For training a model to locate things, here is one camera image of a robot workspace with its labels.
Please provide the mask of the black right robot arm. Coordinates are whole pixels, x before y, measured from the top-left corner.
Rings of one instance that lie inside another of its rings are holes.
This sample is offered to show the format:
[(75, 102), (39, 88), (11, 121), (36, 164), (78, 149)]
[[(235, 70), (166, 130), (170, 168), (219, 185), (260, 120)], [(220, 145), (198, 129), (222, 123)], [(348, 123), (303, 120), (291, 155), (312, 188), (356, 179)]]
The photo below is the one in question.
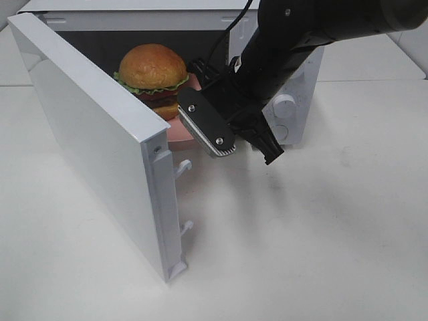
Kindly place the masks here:
[(426, 1), (261, 1), (242, 53), (220, 74), (199, 74), (201, 90), (179, 92), (180, 120), (213, 157), (232, 154), (241, 137), (270, 164), (283, 149), (263, 108), (315, 49), (415, 29), (426, 19)]

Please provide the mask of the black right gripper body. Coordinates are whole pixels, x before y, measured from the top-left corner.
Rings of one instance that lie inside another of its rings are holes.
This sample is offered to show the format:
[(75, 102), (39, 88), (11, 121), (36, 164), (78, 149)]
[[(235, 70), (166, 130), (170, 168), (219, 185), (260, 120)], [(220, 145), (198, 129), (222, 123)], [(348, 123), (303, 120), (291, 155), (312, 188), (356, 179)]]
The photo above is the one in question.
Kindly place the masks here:
[(263, 60), (237, 56), (222, 72), (207, 61), (201, 63), (203, 95), (231, 131), (241, 137), (263, 136)]

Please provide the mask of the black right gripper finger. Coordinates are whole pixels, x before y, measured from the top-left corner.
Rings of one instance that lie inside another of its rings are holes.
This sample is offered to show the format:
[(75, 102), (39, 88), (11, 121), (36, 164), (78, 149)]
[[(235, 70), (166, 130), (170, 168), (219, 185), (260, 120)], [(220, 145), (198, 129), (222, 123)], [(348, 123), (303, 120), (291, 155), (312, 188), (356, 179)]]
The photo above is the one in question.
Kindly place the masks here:
[(187, 64), (187, 69), (195, 74), (201, 87), (205, 88), (217, 79), (217, 70), (202, 58), (191, 60)]
[(244, 112), (236, 116), (233, 119), (233, 131), (262, 153), (266, 165), (284, 153), (261, 112)]

